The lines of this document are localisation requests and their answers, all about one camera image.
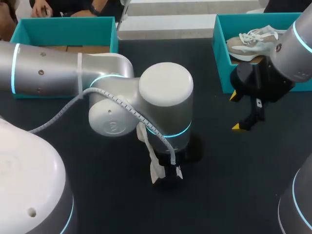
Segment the shoe sole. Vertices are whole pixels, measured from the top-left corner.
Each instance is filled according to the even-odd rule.
[[[261,52],[259,54],[255,54],[255,55],[237,55],[237,54],[233,54],[233,53],[229,52],[229,55],[231,55],[235,59],[245,61],[245,62],[250,62],[251,60],[253,60],[257,56],[261,56],[261,55],[269,56],[270,52],[266,51],[266,52]]]

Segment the black tabletop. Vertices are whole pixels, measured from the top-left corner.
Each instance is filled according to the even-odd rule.
[[[182,167],[184,183],[153,188],[145,145],[133,132],[108,138],[88,123],[88,100],[39,134],[61,155],[74,191],[80,234],[280,234],[279,196],[311,151],[312,93],[287,94],[266,108],[266,122],[247,133],[231,128],[249,101],[222,93],[210,39],[121,41],[140,76],[175,62],[194,79],[192,131],[203,159]],[[0,115],[25,130],[53,117],[66,99],[14,100],[0,94]]]

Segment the white sneaker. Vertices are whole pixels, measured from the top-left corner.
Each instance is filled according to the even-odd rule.
[[[238,37],[226,41],[229,54],[241,61],[251,61],[259,55],[270,55],[279,36],[286,30],[276,30],[271,26],[253,29],[249,33],[240,33]]]

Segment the white cloth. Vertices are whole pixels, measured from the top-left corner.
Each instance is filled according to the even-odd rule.
[[[148,151],[150,152],[150,158],[151,158],[151,179],[152,179],[152,183],[154,184],[158,178],[164,178],[166,176],[165,174],[165,168],[163,166],[160,166],[158,158],[155,155],[155,152],[152,148],[152,146],[150,145],[149,141],[148,141],[148,137],[147,137],[147,132],[146,132],[146,127],[143,123],[139,123],[136,127],[136,134],[137,134],[137,138],[144,142]],[[176,168],[176,174],[183,179],[182,176],[182,172],[181,169],[179,167]]]
[[[269,0],[258,0],[258,1],[262,8],[266,8],[267,5],[269,4]]]

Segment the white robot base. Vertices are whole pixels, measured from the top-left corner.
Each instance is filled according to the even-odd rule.
[[[0,118],[0,233],[75,234],[64,164],[42,138]]]

